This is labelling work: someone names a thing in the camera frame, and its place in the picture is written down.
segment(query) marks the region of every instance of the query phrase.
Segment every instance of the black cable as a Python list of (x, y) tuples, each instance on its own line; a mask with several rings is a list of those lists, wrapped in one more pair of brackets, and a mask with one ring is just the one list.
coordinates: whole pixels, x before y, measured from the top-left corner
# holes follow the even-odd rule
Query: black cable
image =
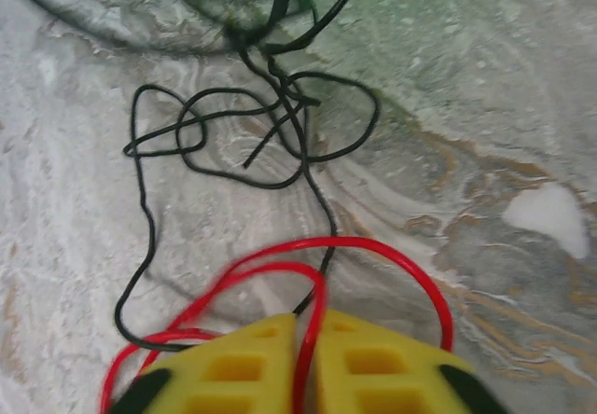
[[(307, 31), (304, 36), (298, 39), (298, 44), (301, 46), (305, 45), (305, 43), (307, 45), (310, 44), (312, 42), (312, 39), (317, 34), (319, 34), (321, 30), (323, 30), (326, 27), (326, 25), (328, 25), (332, 21), (333, 17), (335, 17), (338, 14), (338, 12), (346, 3), (346, 1), (347, 0), (338, 0), (338, 2), (332, 7), (332, 9), (328, 11), (328, 13), (324, 16), (326, 22), (320, 23), (320, 21), (315, 21), (313, 27), (316, 27), (316, 29), (312, 32)], [(187, 101), (184, 101), (180, 96), (178, 96), (171, 90), (167, 90), (159, 85), (147, 84), (140, 87), (133, 95), (130, 126), (131, 141), (124, 147), (123, 152), (125, 155), (132, 158), (135, 164), (137, 184), (139, 186), (139, 202), (147, 218), (147, 223), (149, 227), (149, 241), (147, 246), (146, 257), (137, 269), (137, 271), (133, 274), (122, 296), (118, 300), (114, 316), (115, 323), (120, 334), (130, 343), (138, 347), (161, 352), (180, 352), (188, 347), (191, 347), (183, 344), (160, 344), (151, 341), (146, 341), (142, 338), (138, 338), (127, 329), (122, 320), (122, 312), (124, 305), (127, 299), (129, 298), (134, 286), (138, 283), (143, 273), (147, 270), (147, 268), (153, 261), (157, 247), (156, 224), (153, 214), (151, 213), (151, 210), (146, 202), (146, 184), (142, 166), (143, 158), (178, 155), (184, 161), (187, 167), (195, 173), (219, 176), (222, 178), (243, 183), (248, 186), (266, 190), (275, 190), (291, 186), (292, 184), (296, 183), (300, 177), (304, 176), (307, 181), (307, 184), (313, 192), (313, 195), (317, 199), (318, 203), (320, 204), (322, 210), (326, 215), (326, 218), (329, 223), (330, 235), (336, 236), (338, 235), (338, 226), (334, 219), (334, 214), (332, 213), (332, 210), (329, 207), (329, 204), (327, 203), (321, 189), (315, 183), (311, 174), (310, 166), (314, 163), (321, 163), (326, 162), (328, 160), (337, 159), (351, 153), (352, 151), (355, 151), (371, 135), (377, 121), (379, 120), (381, 113), (379, 99), (375, 96), (372, 90), (370, 90), (362, 83), (355, 80), (351, 80), (349, 78), (342, 78), (339, 76), (333, 76), (331, 74), (325, 74), (314, 71), (298, 72), (293, 75), (287, 74), (274, 58), (274, 56), (278, 55), (279, 53), (277, 53), (277, 51), (276, 53), (270, 53), (269, 50), (272, 50), (271, 46), (275, 46), (273, 50), (277, 49), (278, 51), (280, 51), (280, 53), (285, 53), (297, 49), (297, 47), (293, 45), (293, 42), (287, 45), (262, 46), (258, 49), (258, 52), (266, 60), (267, 70), (257, 66), (249, 55), (249, 47), (251, 45), (252, 40), (250, 39), (250, 36), (246, 36), (247, 33), (250, 34), (249, 31), (243, 32), (242, 29), (238, 29), (237, 27), (234, 28), (234, 30), (227, 31), (226, 36), (229, 38), (229, 42), (231, 43), (231, 45), (237, 49), (238, 55), (240, 56), (243, 63), (247, 66), (247, 68), (255, 75), (261, 77), (264, 81), (268, 83), (268, 85), (276, 95), (275, 102), (268, 103), (266, 99), (264, 99), (260, 95), (252, 92), (251, 90), (244, 90), (241, 88), (214, 88), (209, 90), (202, 90), (197, 92)], [(355, 87), (361, 90), (367, 97), (369, 97), (369, 99), (372, 101), (373, 106), (371, 118), (369, 124), (366, 126), (365, 131), (355, 142), (332, 153), (320, 156), (310, 155), (309, 146), (307, 142), (307, 139), (309, 138), (309, 122), (311, 116), (310, 108), (318, 106), (320, 104), (320, 101), (318, 99), (314, 99), (313, 97), (307, 95), (304, 92), (303, 88), (299, 84), (300, 80), (303, 78), (319, 79), (327, 82), (337, 83), (341, 86)], [(138, 104), (142, 95), (150, 90), (155, 92), (162, 92), (175, 98), (180, 104), (182, 104), (182, 109), (180, 110), (178, 118), (174, 124), (145, 134), (144, 136), (138, 137), (136, 132)], [(196, 107), (196, 104), (198, 104), (202, 99), (215, 94), (244, 95), (254, 100), (259, 105), (259, 107), (257, 109), (252, 110), (229, 109), (206, 115), (203, 115), (199, 110), (194, 109)], [(278, 117), (276, 114), (276, 111), (279, 110), (284, 110), (285, 112), (285, 114), (282, 117)], [(299, 112), (302, 112), (303, 115), (302, 125), (298, 117)], [(266, 144), (274, 136), (277, 136), (280, 140), (281, 145), (288, 152), (288, 154), (299, 160), (299, 166), (297, 170), (293, 172), (285, 180), (282, 180), (277, 183), (260, 182), (242, 174), (226, 172), (222, 170), (214, 170), (199, 166), (190, 156), (191, 153), (198, 152), (205, 148), (205, 146), (207, 145), (209, 139), (209, 121), (221, 117), (254, 117), (260, 115), (266, 115), (270, 119), (271, 129), (262, 139), (262, 141), (257, 145), (255, 150), (249, 155), (243, 166), (244, 168), (248, 168), (253, 163), (253, 161), (257, 159), (258, 154), (262, 151)], [(290, 123), (292, 124), (294, 133), (297, 136), (298, 150), (296, 150), (290, 145), (288, 139), (286, 138), (286, 134), (282, 130), (283, 125), (288, 121), (290, 121)], [(196, 126), (199, 129), (200, 140), (195, 145), (183, 145), (181, 136), (182, 130), (192, 128), (193, 126)], [(155, 151), (139, 151), (139, 147), (141, 144), (144, 144), (147, 141), (150, 141), (152, 139), (155, 139), (157, 137), (171, 132), (174, 132), (176, 148)], [(334, 248), (327, 248), (320, 266), (320, 271), (325, 275), (329, 270), (329, 265), (333, 255)], [(297, 305), (293, 312), (297, 316), (301, 315), (309, 306), (311, 299), (312, 294), (308, 294)]]
[[(44, 0), (32, 1), (44, 8), (50, 14), (53, 14), (61, 20), (69, 23), (70, 25), (74, 25), (76, 28), (83, 29), (83, 31), (90, 33), (89, 30), (85, 30), (84, 28), (80, 27), (80, 25), (78, 25), (78, 22), (74, 19), (69, 19), (67, 15), (60, 13), (55, 9), (52, 9), (52, 7), (48, 6)], [(134, 286), (139, 282), (139, 279), (141, 279), (141, 276), (148, 269), (151, 262), (153, 261), (157, 248), (156, 223), (151, 209), (149, 208), (146, 201), (146, 183), (143, 172), (142, 159), (174, 155), (180, 156), (180, 158), (187, 165), (187, 167), (191, 169), (193, 172), (212, 176), (219, 176), (222, 178), (243, 183), (248, 186), (261, 188), (265, 190), (285, 188), (296, 183), (298, 179), (300, 179), (301, 177), (304, 177), (310, 189), (312, 190), (315, 199), (317, 200), (324, 214), (326, 215), (326, 218), (329, 223), (330, 235), (338, 235), (338, 226), (334, 219), (334, 214), (332, 213), (332, 210), (329, 204), (327, 203), (326, 198), (324, 197), (321, 189), (315, 183), (311, 174), (310, 166), (315, 163), (321, 163), (337, 159), (355, 151), (360, 145), (362, 145), (367, 140), (367, 138), (373, 132), (375, 125), (380, 117), (381, 106), (379, 99), (375, 96), (373, 91), (358, 81), (314, 71), (303, 71), (295, 73), (293, 75), (289, 75), (276, 62), (274, 57), (277, 55), (303, 49), (309, 46), (311, 42), (315, 39), (315, 37), (331, 23), (331, 21), (338, 15), (338, 13), (340, 13), (340, 11), (346, 5), (348, 0), (337, 0), (336, 3), (332, 6), (332, 8), (326, 13), (326, 15), (324, 15), (324, 17), (321, 20), (318, 19), (317, 10), (312, 0), (299, 0), (298, 10), (294, 11), (289, 10), (290, 2), (291, 0), (273, 0), (271, 13), (268, 17), (267, 22), (257, 28), (246, 29), (242, 28), (239, 25), (234, 25), (234, 23), (232, 22), (226, 22), (223, 24), (223, 33), (229, 43), (229, 46), (240, 56), (241, 60), (244, 62), (247, 68), (255, 75), (261, 77), (264, 81), (266, 81), (270, 88), (273, 90), (274, 94), (276, 95), (276, 100), (273, 103), (268, 103), (265, 98), (252, 92), (251, 90), (244, 90), (240, 88), (214, 88), (209, 90), (202, 90), (197, 92), (190, 99), (184, 100), (181, 96), (177, 95), (172, 90), (168, 90), (162, 86), (155, 84), (146, 84), (141, 86), (139, 89), (136, 90), (132, 97), (130, 121), (131, 141), (124, 147), (123, 152), (126, 156), (132, 158), (134, 161), (137, 176), (137, 184), (139, 186), (139, 203), (147, 219), (147, 224), (149, 228), (149, 239), (146, 257), (144, 258), (143, 262), (136, 270), (136, 272), (132, 275), (121, 297), (118, 299), (114, 311), (114, 318), (117, 329), (120, 332), (120, 334), (130, 343), (138, 347), (161, 352), (180, 352), (186, 349), (187, 347), (191, 347), (183, 344), (160, 344), (151, 341), (145, 341), (142, 338), (138, 338), (130, 330), (128, 330), (128, 328), (124, 325), (122, 320), (122, 312), (124, 309), (124, 305), (126, 304), (126, 301), (131, 295)], [(207, 18), (213, 17), (213, 15), (207, 15), (207, 12), (202, 11), (200, 7), (194, 7), (203, 16), (206, 16)], [(296, 16), (307, 10), (311, 11), (312, 13), (313, 26), (299, 38), (290, 41), (286, 44), (268, 44), (263, 42), (280, 22), (284, 21), (289, 16)], [(105, 36), (101, 35), (97, 36), (97, 34), (95, 33), (90, 34), (95, 35), (96, 37), (100, 37), (103, 40), (107, 39), (112, 42), (117, 41), (114, 39), (110, 39), (109, 37), (106, 38)], [(180, 51), (136, 46), (132, 43), (125, 43), (125, 45), (128, 48), (134, 48), (137, 50), (156, 50), (162, 53), (169, 53), (174, 55), (181, 53), (198, 53), (198, 51)], [(260, 55), (267, 62), (267, 69), (257, 66), (256, 63), (251, 59), (249, 54), (250, 48), (257, 48), (258, 53), (260, 53)], [(327, 153), (319, 156), (310, 154), (307, 142), (307, 139), (309, 138), (309, 123), (311, 117), (310, 108), (319, 106), (321, 102), (318, 99), (315, 99), (305, 93), (305, 91), (299, 84), (300, 80), (304, 78), (318, 79), (326, 82), (336, 83), (341, 86), (357, 88), (361, 90), (372, 101), (373, 109), (370, 121), (366, 126), (363, 134), (356, 141), (332, 153)], [(143, 94), (148, 91), (161, 92), (173, 97), (182, 105), (182, 109), (174, 124), (139, 137), (137, 136), (136, 128), (138, 105)], [(201, 100), (203, 100), (207, 96), (215, 94), (244, 95), (254, 100), (259, 107), (257, 109), (252, 110), (230, 109), (206, 115), (203, 115), (199, 110), (195, 109), (196, 104), (200, 103)], [(276, 112), (280, 110), (284, 110), (285, 112), (285, 114), (282, 117), (278, 117), (278, 115), (276, 114)], [(299, 113), (302, 113), (303, 115), (302, 125), (299, 120)], [(261, 115), (266, 115), (270, 119), (271, 129), (262, 139), (262, 141), (257, 145), (255, 150), (248, 156), (243, 166), (245, 169), (250, 167), (250, 165), (255, 160), (257, 160), (257, 156), (267, 145), (267, 143), (274, 136), (277, 136), (280, 140), (282, 147), (286, 150), (286, 152), (291, 157), (299, 160), (299, 166), (297, 170), (286, 179), (277, 183), (260, 182), (242, 174), (201, 167), (190, 156), (191, 153), (199, 152), (207, 146), (209, 139), (208, 122), (210, 122), (211, 120), (215, 120), (222, 117), (254, 117)], [(287, 122), (291, 123), (294, 133), (297, 136), (298, 150), (291, 146), (291, 144), (288, 142), (288, 139), (286, 138), (286, 134), (282, 130), (283, 125)], [(196, 127), (198, 129), (200, 134), (200, 140), (195, 145), (183, 145), (181, 132), (184, 129), (192, 127)], [(172, 132), (174, 133), (176, 148), (153, 151), (139, 151), (140, 145), (146, 143), (147, 141)], [(327, 248), (320, 266), (320, 271), (325, 275), (329, 270), (330, 261), (333, 255), (334, 248)], [(309, 293), (297, 305), (293, 312), (297, 316), (301, 315), (309, 306), (311, 299), (312, 294)]]
[[(81, 18), (71, 14), (68, 10), (61, 8), (60, 6), (52, 5), (49, 0), (30, 0), (38, 7), (46, 11), (49, 15), (56, 18), (59, 21), (74, 27), (80, 32), (90, 35), (91, 37), (111, 44), (117, 48), (126, 48), (136, 52), (154, 52), (173, 57), (199, 55), (199, 56), (215, 56), (227, 53), (233, 53), (236, 49), (230, 44), (221, 48), (190, 48), (190, 47), (178, 47), (168, 46), (164, 44), (148, 44), (134, 41), (132, 39), (125, 39), (115, 33), (107, 33), (92, 27), (92, 25), (84, 25)], [(254, 27), (251, 29), (243, 29), (239, 26), (234, 25), (230, 21), (223, 21), (211, 15), (205, 8), (201, 7), (196, 0), (184, 0), (192, 9), (202, 15), (208, 21), (211, 21), (222, 27), (222, 33), (225, 39), (229, 39), (226, 35), (233, 34), (235, 36), (243, 36), (244, 43), (247, 47), (251, 47), (261, 42), (266, 36), (268, 36), (273, 28), (283, 20), (291, 19), (299, 16), (305, 12), (311, 12), (313, 21), (318, 20), (317, 12), (314, 8), (313, 0), (296, 0), (298, 1), (298, 8), (293, 11), (289, 11), (289, 3), (291, 0), (273, 0), (270, 15), (268, 16), (267, 22), (261, 26)], [(250, 5), (257, 0), (240, 0), (240, 4)]]

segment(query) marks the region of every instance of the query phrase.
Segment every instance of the red wire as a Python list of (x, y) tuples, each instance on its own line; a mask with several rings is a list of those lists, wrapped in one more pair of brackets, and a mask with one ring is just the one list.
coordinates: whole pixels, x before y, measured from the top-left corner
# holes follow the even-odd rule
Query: red wire
[[(302, 414), (302, 403), (304, 398), (304, 390), (311, 365), (313, 349), (317, 340), (321, 323), (326, 309), (326, 285), (324, 277), (318, 271), (307, 265), (297, 262), (277, 262), (261, 267), (250, 269), (245, 272), (234, 271), (248, 262), (264, 258), (271, 255), (279, 255), (289, 253), (292, 251), (302, 249), (312, 249), (318, 247), (353, 247), (365, 249), (370, 252), (382, 255), (383, 257), (393, 261), (400, 268), (404, 269), (410, 276), (412, 276), (417, 283), (421, 285), (427, 295), (429, 295), (439, 317), (441, 325), (441, 348), (451, 352), (453, 344), (453, 323), (450, 308), (443, 295), (433, 282), (433, 280), (412, 260), (405, 255), (398, 252), (396, 249), (367, 238), (360, 237), (317, 237), (312, 239), (288, 241), (277, 244), (269, 248), (263, 249), (245, 258), (231, 263), (227, 269), (220, 275), (218, 279), (211, 285), (204, 295), (195, 299), (182, 313), (180, 313), (174, 321), (170, 323), (167, 330), (156, 335), (147, 337), (146, 340), (154, 342), (167, 342), (176, 339), (204, 339), (209, 340), (215, 338), (217, 334), (213, 332), (206, 332), (197, 328), (179, 329), (180, 325), (190, 321), (197, 321), (197, 318), (207, 308), (211, 301), (221, 292), (227, 290), (231, 286), (240, 283), (248, 278), (254, 277), (257, 274), (267, 272), (297, 272), (306, 275), (313, 280), (315, 292), (315, 310), (307, 329), (307, 333), (303, 338), (303, 342), (298, 354), (297, 367), (295, 370), (295, 378), (293, 383), (293, 413)], [(129, 345), (124, 348), (117, 356), (110, 367), (105, 380), (100, 402), (100, 413), (105, 414), (111, 403), (111, 395), (116, 383), (118, 370), (122, 363), (129, 355), (137, 351), (136, 346)], [(143, 363), (142, 370), (146, 366), (153, 363), (158, 357), (159, 352), (152, 351)]]

